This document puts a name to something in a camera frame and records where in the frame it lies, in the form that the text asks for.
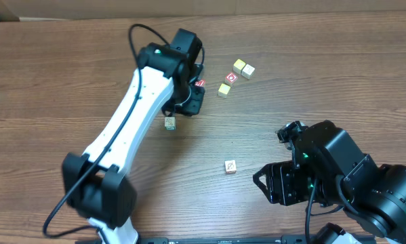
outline yellow cube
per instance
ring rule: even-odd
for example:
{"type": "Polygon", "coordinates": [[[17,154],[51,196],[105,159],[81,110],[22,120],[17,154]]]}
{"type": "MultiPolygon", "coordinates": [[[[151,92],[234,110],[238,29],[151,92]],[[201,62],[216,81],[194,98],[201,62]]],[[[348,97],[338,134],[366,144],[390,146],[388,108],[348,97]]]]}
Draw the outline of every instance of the yellow cube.
{"type": "Polygon", "coordinates": [[[238,73],[239,75],[242,73],[243,67],[245,67],[246,63],[240,59],[238,59],[235,64],[232,66],[232,70],[238,73]]]}
{"type": "Polygon", "coordinates": [[[221,84],[221,87],[219,87],[219,90],[218,90],[218,96],[220,96],[222,98],[227,98],[230,88],[231,87],[227,86],[226,84],[221,84]]]}

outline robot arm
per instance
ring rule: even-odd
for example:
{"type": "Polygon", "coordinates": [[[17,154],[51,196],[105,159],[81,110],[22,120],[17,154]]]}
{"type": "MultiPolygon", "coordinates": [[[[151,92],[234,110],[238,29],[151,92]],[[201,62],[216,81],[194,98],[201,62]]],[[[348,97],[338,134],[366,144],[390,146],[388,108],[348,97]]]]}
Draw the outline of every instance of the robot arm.
{"type": "MultiPolygon", "coordinates": [[[[145,136],[147,129],[153,122],[161,107],[171,98],[174,91],[172,78],[164,77],[164,72],[145,67],[141,70],[142,89],[140,99],[136,103],[135,109],[127,123],[117,136],[109,152],[99,162],[99,166],[109,169],[116,165],[119,170],[117,173],[128,174],[131,169],[136,151],[145,136]]],[[[135,70],[129,90],[121,101],[118,109],[110,119],[108,125],[102,133],[85,149],[83,154],[89,155],[88,161],[94,162],[103,148],[120,126],[132,102],[135,99],[138,90],[138,70],[135,70]]]]}
{"type": "Polygon", "coordinates": [[[82,156],[69,153],[63,161],[66,193],[77,186],[66,202],[102,233],[104,243],[134,244],[138,240],[130,220],[136,191],[126,175],[160,109],[186,116],[199,113],[205,90],[194,86],[193,81],[203,69],[202,64],[195,64],[201,48],[197,36],[183,29],[179,29],[171,45],[150,43],[142,48],[137,61],[140,73],[135,70],[129,90],[107,126],[82,156]],[[135,99],[138,101],[129,115],[135,99]],[[85,174],[88,177],[77,184],[85,174]]]}
{"type": "Polygon", "coordinates": [[[271,203],[337,204],[365,231],[406,243],[406,166],[378,167],[331,121],[311,127],[295,121],[277,135],[292,160],[265,165],[253,176],[271,203]],[[266,186],[261,176],[266,176],[266,186]]]}

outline wood grain surface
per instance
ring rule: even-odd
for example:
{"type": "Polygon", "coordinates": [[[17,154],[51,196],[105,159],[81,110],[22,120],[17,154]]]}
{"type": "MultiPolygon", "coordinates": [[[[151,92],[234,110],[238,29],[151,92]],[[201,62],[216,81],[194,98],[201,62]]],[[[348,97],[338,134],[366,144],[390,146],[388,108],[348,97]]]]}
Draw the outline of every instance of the wood grain surface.
{"type": "MultiPolygon", "coordinates": [[[[125,94],[134,61],[127,29],[147,24],[171,40],[194,31],[206,49],[201,114],[159,114],[136,155],[132,215],[143,237],[275,237],[304,232],[306,203],[271,205],[252,182],[290,159],[275,130],[329,119],[380,165],[406,165],[406,12],[283,14],[0,23],[0,243],[45,240],[43,221],[64,191],[61,163],[82,153],[125,94]],[[256,68],[227,99],[217,96],[240,58],[256,68]],[[226,175],[234,159],[237,173],[226,175]]],[[[137,30],[138,47],[158,40],[137,30]]],[[[315,208],[315,211],[326,209],[315,208]]],[[[343,213],[311,219],[365,234],[343,213]]],[[[85,224],[65,206],[52,232],[85,224]]]]}

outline small cube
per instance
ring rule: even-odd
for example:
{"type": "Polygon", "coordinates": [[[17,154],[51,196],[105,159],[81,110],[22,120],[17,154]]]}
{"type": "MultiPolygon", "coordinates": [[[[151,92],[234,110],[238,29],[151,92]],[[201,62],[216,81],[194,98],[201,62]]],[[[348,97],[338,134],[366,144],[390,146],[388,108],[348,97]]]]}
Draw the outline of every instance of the small cube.
{"type": "Polygon", "coordinates": [[[165,117],[165,128],[168,130],[176,129],[176,118],[175,117],[165,117]]]}
{"type": "Polygon", "coordinates": [[[225,161],[225,171],[228,174],[236,173],[236,161],[235,160],[225,161]]]}
{"type": "Polygon", "coordinates": [[[205,86],[205,80],[200,80],[195,82],[195,86],[199,86],[199,87],[204,87],[205,86]]]}
{"type": "Polygon", "coordinates": [[[238,59],[235,64],[232,66],[232,70],[238,73],[239,75],[242,73],[243,67],[245,67],[246,63],[240,59],[238,59]]]}
{"type": "Polygon", "coordinates": [[[246,79],[250,79],[251,76],[254,74],[255,68],[252,67],[251,65],[247,64],[245,68],[242,70],[242,76],[245,77],[246,79]]]}
{"type": "Polygon", "coordinates": [[[228,92],[230,91],[231,87],[225,85],[225,84],[221,84],[221,87],[219,87],[218,90],[218,96],[222,97],[222,98],[227,98],[228,92]]]}
{"type": "Polygon", "coordinates": [[[233,72],[230,72],[227,76],[225,76],[225,84],[229,85],[232,87],[235,82],[237,81],[238,76],[235,75],[233,72]]]}

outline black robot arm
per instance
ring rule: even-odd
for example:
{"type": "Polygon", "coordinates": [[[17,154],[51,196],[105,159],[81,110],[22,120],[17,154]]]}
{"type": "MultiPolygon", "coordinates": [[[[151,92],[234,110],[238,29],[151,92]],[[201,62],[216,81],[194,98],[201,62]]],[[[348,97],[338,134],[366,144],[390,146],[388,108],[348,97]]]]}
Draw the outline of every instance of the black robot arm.
{"type": "Polygon", "coordinates": [[[295,121],[277,135],[292,151],[292,160],[265,165],[253,176],[271,203],[340,205],[367,232],[406,243],[406,166],[378,167],[331,121],[311,127],[295,121]]]}

